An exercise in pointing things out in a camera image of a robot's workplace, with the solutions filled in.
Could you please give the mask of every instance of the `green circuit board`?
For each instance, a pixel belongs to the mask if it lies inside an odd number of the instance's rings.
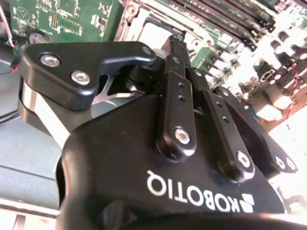
[[[11,0],[12,32],[28,37],[41,31],[52,42],[109,41],[122,11],[118,0]],[[26,45],[18,46],[15,54]]]

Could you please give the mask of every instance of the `red wire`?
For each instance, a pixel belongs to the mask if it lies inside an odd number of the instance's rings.
[[[287,119],[289,119],[290,112],[291,112],[291,109],[292,109],[292,107],[293,107],[293,103],[294,103],[294,101],[293,101],[294,92],[295,92],[295,88],[296,88],[296,86],[297,86],[297,84],[298,84],[298,78],[297,78],[297,77],[298,77],[298,72],[295,70],[295,68],[296,68],[296,63],[293,63],[293,64],[292,64],[292,70],[294,71],[294,76],[293,76],[294,84],[293,84],[292,94],[291,94],[291,97],[290,97],[290,99],[291,99],[291,104],[288,106]]]
[[[16,66],[16,67],[12,70],[12,73],[15,73],[18,69],[19,69],[19,67]]]

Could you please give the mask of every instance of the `silver screw head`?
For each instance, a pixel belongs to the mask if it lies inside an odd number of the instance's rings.
[[[80,85],[87,85],[88,83],[90,83],[90,77],[88,76],[88,74],[79,70],[74,71],[71,74],[71,79]]]
[[[49,67],[57,67],[60,65],[60,60],[51,54],[44,54],[40,57],[41,63],[43,63],[45,66]]]
[[[146,47],[146,46],[143,46],[143,47],[142,47],[142,50],[145,52],[145,54],[148,54],[148,55],[151,54],[150,49],[149,49],[148,47]]]
[[[296,166],[295,166],[295,164],[292,162],[292,160],[290,160],[289,158],[286,158],[286,162],[287,162],[287,164],[289,165],[289,167],[290,167],[292,170],[295,170],[295,169],[296,169]]]
[[[229,96],[229,93],[226,89],[222,89],[222,93],[225,95],[225,96]]]
[[[199,71],[199,69],[195,69],[195,73],[198,75],[198,76],[201,76],[201,72]]]
[[[180,143],[186,145],[190,142],[189,134],[182,128],[175,129],[175,137]]]
[[[173,61],[176,62],[178,65],[180,64],[180,61],[177,57],[173,57]]]
[[[280,159],[279,157],[275,157],[275,160],[276,160],[276,163],[278,164],[278,166],[279,166],[281,169],[285,169],[285,168],[286,168],[286,165],[284,164],[284,162],[282,161],[282,159]]]
[[[250,160],[247,157],[247,155],[245,155],[244,153],[242,153],[241,151],[236,152],[236,157],[238,158],[239,162],[245,167],[248,168],[250,166]]]

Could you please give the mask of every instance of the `robotiq logo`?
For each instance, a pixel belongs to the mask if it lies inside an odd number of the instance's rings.
[[[173,181],[171,179],[166,181],[159,175],[154,174],[152,171],[148,170],[147,173],[149,177],[147,179],[147,187],[149,191],[155,196],[164,196],[166,193],[168,194],[168,198],[171,200],[175,200],[182,203],[191,203],[195,206],[203,206],[205,205],[208,209],[213,211],[221,211],[221,212],[253,212],[253,206],[255,205],[254,198],[251,194],[242,194],[241,198],[238,200],[237,198],[232,198],[230,196],[225,196],[221,193],[214,194],[210,190],[200,190],[198,187],[194,185],[190,185],[186,190],[186,198],[183,195],[182,190],[182,182],[177,182],[176,195],[174,195],[173,190]],[[155,183],[160,183],[159,189],[155,189],[153,187],[153,181],[157,181]]]

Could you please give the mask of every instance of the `circuit board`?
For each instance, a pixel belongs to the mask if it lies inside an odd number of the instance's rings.
[[[11,0],[12,32],[43,32],[52,42],[109,41],[122,10],[118,0]],[[15,54],[23,48],[17,46]]]
[[[267,121],[280,119],[291,93],[307,86],[300,78],[306,8],[307,0],[11,0],[12,31],[26,40],[16,56],[35,42],[113,40],[141,41],[159,53],[175,34],[212,88],[228,88]]]

